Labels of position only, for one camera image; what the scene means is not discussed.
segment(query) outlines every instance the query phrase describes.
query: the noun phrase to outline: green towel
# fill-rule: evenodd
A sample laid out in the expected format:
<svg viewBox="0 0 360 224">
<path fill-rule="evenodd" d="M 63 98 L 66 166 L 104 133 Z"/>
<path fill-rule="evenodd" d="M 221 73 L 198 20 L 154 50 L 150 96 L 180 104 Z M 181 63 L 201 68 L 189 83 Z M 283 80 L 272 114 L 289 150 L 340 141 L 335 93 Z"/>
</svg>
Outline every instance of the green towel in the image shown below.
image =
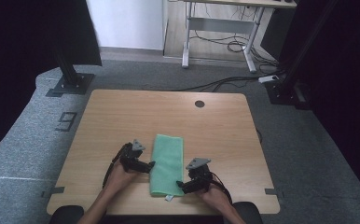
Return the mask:
<svg viewBox="0 0 360 224">
<path fill-rule="evenodd" d="M 150 193 L 153 196 L 183 196 L 176 181 L 183 181 L 183 138 L 157 134 L 150 172 Z"/>
</svg>

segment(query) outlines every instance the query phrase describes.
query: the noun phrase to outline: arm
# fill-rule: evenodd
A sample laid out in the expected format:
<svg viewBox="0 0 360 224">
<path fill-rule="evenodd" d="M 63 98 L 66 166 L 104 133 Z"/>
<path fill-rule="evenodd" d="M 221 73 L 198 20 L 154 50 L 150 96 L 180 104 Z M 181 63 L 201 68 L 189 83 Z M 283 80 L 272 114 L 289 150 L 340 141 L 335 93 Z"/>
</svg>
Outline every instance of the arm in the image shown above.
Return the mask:
<svg viewBox="0 0 360 224">
<path fill-rule="evenodd" d="M 125 172 L 122 164 L 119 161 L 116 161 L 106 185 L 99 193 L 95 202 L 93 202 L 88 211 L 78 221 L 78 224 L 98 223 L 114 196 L 127 187 L 137 174 L 137 172 L 132 170 Z"/>
<path fill-rule="evenodd" d="M 207 192 L 196 192 L 209 206 L 220 212 L 223 217 L 229 220 L 232 224 L 245 224 L 241 216 L 239 216 L 236 209 L 229 203 L 226 194 L 221 189 L 211 184 Z"/>
</svg>

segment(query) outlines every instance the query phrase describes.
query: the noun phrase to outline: black curtain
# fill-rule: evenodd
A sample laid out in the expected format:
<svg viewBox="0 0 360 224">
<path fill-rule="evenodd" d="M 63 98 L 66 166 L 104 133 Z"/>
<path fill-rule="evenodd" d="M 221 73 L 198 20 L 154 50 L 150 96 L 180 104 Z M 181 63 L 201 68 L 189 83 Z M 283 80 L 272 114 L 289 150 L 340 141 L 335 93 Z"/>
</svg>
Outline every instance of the black curtain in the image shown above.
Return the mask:
<svg viewBox="0 0 360 224">
<path fill-rule="evenodd" d="M 85 0 L 0 1 L 0 141 L 28 104 L 35 78 L 58 67 L 53 44 L 71 64 L 102 65 Z"/>
</svg>

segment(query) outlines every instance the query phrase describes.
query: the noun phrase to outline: forearm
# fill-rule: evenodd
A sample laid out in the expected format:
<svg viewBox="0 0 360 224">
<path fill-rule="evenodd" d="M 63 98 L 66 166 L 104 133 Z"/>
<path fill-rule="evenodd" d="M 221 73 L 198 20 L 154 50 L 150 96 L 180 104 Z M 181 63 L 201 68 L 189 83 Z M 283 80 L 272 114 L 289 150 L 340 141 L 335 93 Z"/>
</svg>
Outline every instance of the forearm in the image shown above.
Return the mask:
<svg viewBox="0 0 360 224">
<path fill-rule="evenodd" d="M 115 192 L 108 192 L 106 189 L 102 189 L 95 202 L 93 202 L 88 211 L 77 223 L 98 223 L 103 217 L 107 206 L 110 204 L 115 194 Z"/>
<path fill-rule="evenodd" d="M 232 205 L 224 206 L 219 211 L 231 224 L 246 224 Z"/>
</svg>

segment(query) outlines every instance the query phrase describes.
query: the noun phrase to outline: desk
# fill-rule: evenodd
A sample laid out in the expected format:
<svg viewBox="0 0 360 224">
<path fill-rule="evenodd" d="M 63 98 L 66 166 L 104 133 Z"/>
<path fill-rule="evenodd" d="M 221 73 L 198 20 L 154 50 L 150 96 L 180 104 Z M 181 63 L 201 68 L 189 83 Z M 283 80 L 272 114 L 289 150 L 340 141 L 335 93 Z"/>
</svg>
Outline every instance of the desk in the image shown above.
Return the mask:
<svg viewBox="0 0 360 224">
<path fill-rule="evenodd" d="M 247 46 L 243 47 L 243 53 L 251 73 L 256 72 L 256 67 L 250 55 L 250 50 L 256 38 L 256 31 L 258 30 L 259 24 L 261 22 L 262 14 L 264 13 L 264 8 L 265 7 L 294 8 L 297 6 L 294 0 L 291 3 L 286 3 L 284 0 L 280 2 L 273 0 L 183 0 L 183 1 L 185 1 L 187 4 L 187 12 L 186 12 L 187 29 L 186 29 L 186 41 L 183 46 L 183 61 L 182 61 L 183 68 L 188 68 L 189 31 L 199 30 L 199 31 L 249 35 L 249 41 L 247 43 Z M 191 16 L 192 4 L 196 4 L 196 3 L 257 7 L 256 19 L 254 21 L 230 21 L 230 20 L 192 17 Z"/>
<path fill-rule="evenodd" d="M 203 101 L 204 107 L 196 107 Z M 120 148 L 137 138 L 150 161 L 158 134 L 184 138 L 184 167 L 195 158 L 208 164 L 231 193 L 233 202 L 253 202 L 262 214 L 280 206 L 273 189 L 256 128 L 242 94 L 172 91 L 94 91 L 65 160 L 48 213 L 76 204 L 88 209 L 95 200 L 107 167 Z M 184 181 L 189 181 L 187 170 Z M 213 215 L 215 211 L 194 194 L 163 197 L 149 194 L 149 175 L 139 175 L 108 208 L 110 215 Z"/>
</svg>

